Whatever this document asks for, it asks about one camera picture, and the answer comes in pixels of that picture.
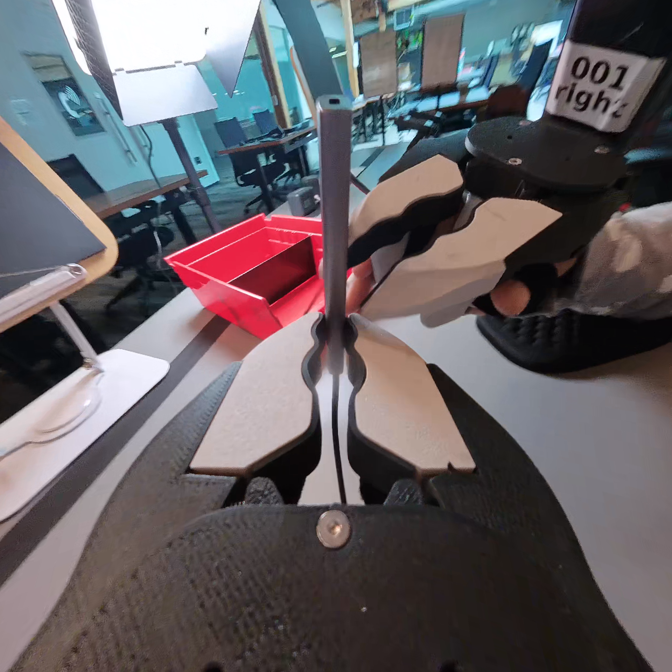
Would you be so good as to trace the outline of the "red storage bin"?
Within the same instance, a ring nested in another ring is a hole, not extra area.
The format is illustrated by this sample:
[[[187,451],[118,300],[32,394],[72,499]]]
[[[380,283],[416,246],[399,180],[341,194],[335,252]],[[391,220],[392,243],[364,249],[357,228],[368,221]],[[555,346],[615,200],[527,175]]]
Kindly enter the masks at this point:
[[[227,283],[308,235],[316,275],[276,303]],[[323,260],[320,218],[259,214],[164,260],[203,307],[262,340],[308,313],[324,313],[324,281],[318,275]]]

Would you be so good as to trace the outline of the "black light stand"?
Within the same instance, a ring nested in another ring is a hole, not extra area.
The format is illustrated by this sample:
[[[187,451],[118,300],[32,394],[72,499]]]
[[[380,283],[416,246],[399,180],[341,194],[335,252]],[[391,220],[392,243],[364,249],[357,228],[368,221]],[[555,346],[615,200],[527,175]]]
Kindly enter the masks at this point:
[[[206,223],[211,231],[211,233],[216,234],[222,231],[214,211],[212,209],[212,203],[206,192],[206,189],[200,182],[198,177],[195,165],[191,160],[188,149],[181,137],[180,130],[178,128],[178,123],[176,118],[164,119],[159,122],[164,130],[167,132],[169,139],[172,142],[172,145],[180,159],[181,164],[183,165],[184,171],[188,176],[188,181],[190,185],[190,192],[196,201],[197,205],[200,207],[203,216],[205,217]]]

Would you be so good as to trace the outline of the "whiteboard with writing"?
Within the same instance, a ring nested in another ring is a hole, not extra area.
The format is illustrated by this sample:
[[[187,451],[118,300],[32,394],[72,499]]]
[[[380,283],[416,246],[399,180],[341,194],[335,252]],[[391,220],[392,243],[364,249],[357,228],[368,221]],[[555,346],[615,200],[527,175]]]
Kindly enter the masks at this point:
[[[392,30],[374,31],[359,39],[363,95],[366,99],[394,95],[398,88],[397,41]]]
[[[421,90],[455,84],[462,48],[464,13],[434,17],[423,25]]]

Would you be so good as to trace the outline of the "grey usb hub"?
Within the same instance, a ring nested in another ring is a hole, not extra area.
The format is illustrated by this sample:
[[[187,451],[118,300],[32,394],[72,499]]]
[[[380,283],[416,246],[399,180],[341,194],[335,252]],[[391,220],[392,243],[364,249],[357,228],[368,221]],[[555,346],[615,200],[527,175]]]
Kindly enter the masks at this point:
[[[351,154],[351,105],[344,96],[321,96],[316,103],[323,227],[324,315],[327,367],[343,371]]]

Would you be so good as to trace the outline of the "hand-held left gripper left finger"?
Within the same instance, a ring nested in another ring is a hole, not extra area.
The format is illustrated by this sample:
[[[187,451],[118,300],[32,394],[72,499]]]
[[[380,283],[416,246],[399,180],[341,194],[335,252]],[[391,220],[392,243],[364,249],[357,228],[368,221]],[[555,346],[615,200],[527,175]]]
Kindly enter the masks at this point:
[[[308,313],[242,360],[190,462],[197,475],[263,476],[301,491],[321,458],[315,390],[322,314]]]

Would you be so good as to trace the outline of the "black office chair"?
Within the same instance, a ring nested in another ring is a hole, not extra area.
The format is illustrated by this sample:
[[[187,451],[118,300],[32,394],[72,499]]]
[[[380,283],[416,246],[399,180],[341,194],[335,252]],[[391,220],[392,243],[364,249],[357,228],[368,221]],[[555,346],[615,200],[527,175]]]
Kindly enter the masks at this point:
[[[270,161],[263,165],[259,155],[253,151],[237,152],[229,154],[235,181],[240,187],[258,187],[260,195],[248,202],[243,212],[249,214],[252,206],[264,205],[269,212],[275,207],[275,201],[284,202],[286,197],[280,191],[276,182],[286,170],[283,161]]]

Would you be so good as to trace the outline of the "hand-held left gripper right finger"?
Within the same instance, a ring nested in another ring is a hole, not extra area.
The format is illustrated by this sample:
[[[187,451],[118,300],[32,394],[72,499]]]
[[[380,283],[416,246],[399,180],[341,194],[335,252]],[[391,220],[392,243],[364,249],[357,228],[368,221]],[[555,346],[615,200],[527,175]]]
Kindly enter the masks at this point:
[[[348,460],[360,481],[389,492],[403,479],[473,473],[475,460],[424,359],[358,314],[348,327]]]

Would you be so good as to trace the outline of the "dark grey box device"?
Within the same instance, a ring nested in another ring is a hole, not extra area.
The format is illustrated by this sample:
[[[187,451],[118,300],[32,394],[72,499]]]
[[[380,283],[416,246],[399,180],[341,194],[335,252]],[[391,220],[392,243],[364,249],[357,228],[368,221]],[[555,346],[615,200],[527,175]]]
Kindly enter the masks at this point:
[[[314,188],[305,186],[288,194],[287,205],[292,216],[310,216],[320,209],[321,199]]]

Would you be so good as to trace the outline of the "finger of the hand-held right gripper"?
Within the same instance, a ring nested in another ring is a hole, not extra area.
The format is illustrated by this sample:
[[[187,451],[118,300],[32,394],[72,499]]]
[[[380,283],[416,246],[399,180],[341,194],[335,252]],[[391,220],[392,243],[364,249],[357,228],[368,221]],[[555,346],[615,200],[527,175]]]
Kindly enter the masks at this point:
[[[357,266],[407,234],[461,208],[464,180],[456,163],[433,156],[379,183],[349,216],[348,266]]]
[[[539,202],[489,199],[463,229],[392,267],[362,305],[362,316],[380,321],[418,315],[426,327],[458,319],[497,285],[506,258],[560,217]]]

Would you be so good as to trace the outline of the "wooden desk black legs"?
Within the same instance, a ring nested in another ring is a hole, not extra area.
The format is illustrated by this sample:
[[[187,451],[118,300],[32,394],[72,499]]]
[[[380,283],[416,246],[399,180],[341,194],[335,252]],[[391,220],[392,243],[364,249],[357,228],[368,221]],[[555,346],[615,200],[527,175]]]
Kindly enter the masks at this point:
[[[304,128],[298,130],[280,130],[275,135],[265,135],[238,145],[226,147],[217,152],[218,155],[253,151],[259,155],[262,165],[270,161],[283,161],[285,174],[281,178],[291,177],[296,172],[300,177],[310,173],[307,164],[306,145],[316,138],[316,127],[313,122],[308,122]]]
[[[197,242],[197,236],[181,212],[180,206],[195,201],[196,190],[186,174],[169,175],[153,180],[142,180],[83,198],[84,203],[102,220],[122,214],[126,210],[142,210],[149,202],[159,214],[171,214],[186,245]]]

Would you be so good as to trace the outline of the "person's right forearm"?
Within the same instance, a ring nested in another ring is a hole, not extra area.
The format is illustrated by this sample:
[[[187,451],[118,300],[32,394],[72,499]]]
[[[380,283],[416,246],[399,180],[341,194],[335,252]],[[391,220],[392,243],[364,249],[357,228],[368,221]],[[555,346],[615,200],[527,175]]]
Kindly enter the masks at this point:
[[[549,300],[562,309],[634,321],[671,317],[671,203],[614,214]]]

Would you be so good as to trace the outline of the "white board stand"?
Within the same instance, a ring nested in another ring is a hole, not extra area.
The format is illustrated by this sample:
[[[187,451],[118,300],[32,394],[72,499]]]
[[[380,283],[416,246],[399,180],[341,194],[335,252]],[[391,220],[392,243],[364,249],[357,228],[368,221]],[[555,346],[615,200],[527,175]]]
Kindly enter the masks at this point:
[[[88,275],[79,264],[53,267],[1,298],[2,331],[45,304],[83,357],[80,368],[1,424],[1,522],[36,499],[170,369],[164,359],[125,349],[96,354],[56,304]]]

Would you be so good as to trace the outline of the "person's right hand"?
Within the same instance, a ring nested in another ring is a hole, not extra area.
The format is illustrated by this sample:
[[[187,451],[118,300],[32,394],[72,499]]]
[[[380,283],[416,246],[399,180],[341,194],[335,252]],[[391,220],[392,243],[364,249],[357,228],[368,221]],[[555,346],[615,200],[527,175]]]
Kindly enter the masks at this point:
[[[345,311],[357,313],[375,284],[371,259],[353,267],[346,283]],[[520,315],[531,299],[531,291],[522,282],[508,280],[490,293],[493,306],[504,316]]]

